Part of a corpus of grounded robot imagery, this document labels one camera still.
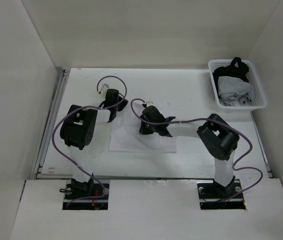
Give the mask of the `white tank top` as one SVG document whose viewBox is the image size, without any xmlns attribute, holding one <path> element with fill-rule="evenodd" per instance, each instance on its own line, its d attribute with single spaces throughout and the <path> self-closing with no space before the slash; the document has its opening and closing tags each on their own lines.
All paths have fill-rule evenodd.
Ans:
<svg viewBox="0 0 283 240">
<path fill-rule="evenodd" d="M 158 133 L 142 135 L 138 119 L 128 104 L 111 122 L 108 150 L 119 153 L 176 153 L 177 139 Z"/>
</svg>

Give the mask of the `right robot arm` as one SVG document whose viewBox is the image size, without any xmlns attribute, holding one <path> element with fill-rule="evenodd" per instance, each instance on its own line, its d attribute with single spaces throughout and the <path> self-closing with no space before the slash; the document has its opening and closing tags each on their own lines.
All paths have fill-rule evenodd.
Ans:
<svg viewBox="0 0 283 240">
<path fill-rule="evenodd" d="M 142 111 L 140 119 L 139 133 L 141 135 L 157 133 L 168 138 L 200 139 L 207 151 L 214 157 L 214 194 L 219 198 L 225 198 L 231 193 L 231 186 L 235 181 L 234 155 L 240 137 L 236 132 L 225 127 L 227 123 L 219 115 L 211 114 L 202 125 L 196 122 L 174 122 L 174 116 L 165 118 L 155 106 L 150 105 Z"/>
</svg>

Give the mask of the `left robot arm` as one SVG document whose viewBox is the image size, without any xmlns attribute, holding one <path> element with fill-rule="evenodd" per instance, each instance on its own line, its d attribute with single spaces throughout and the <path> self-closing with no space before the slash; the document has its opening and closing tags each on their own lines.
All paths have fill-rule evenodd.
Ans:
<svg viewBox="0 0 283 240">
<path fill-rule="evenodd" d="M 122 111 L 128 104 L 128 100 L 117 89 L 110 88 L 99 93 L 104 95 L 104 101 L 98 107 L 83 108 L 74 104 L 70 107 L 59 133 L 68 147 L 83 150 L 91 143 L 99 110 L 110 111 L 110 123 L 117 116 L 117 112 Z"/>
</svg>

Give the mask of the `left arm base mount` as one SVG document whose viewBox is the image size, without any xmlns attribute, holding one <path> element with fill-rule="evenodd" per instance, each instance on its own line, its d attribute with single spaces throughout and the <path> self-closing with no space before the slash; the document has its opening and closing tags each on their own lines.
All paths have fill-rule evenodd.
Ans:
<svg viewBox="0 0 283 240">
<path fill-rule="evenodd" d="M 103 211 L 109 208 L 110 181 L 98 183 L 90 179 L 79 182 L 71 179 L 59 192 L 63 194 L 62 209 L 66 211 Z"/>
</svg>

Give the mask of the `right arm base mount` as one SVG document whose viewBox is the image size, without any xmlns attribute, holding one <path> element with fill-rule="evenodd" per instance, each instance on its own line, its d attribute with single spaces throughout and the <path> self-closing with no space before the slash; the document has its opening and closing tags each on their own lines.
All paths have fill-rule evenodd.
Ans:
<svg viewBox="0 0 283 240">
<path fill-rule="evenodd" d="M 214 180 L 197 182 L 199 207 L 201 210 L 246 210 L 242 186 L 239 180 L 223 187 Z"/>
</svg>

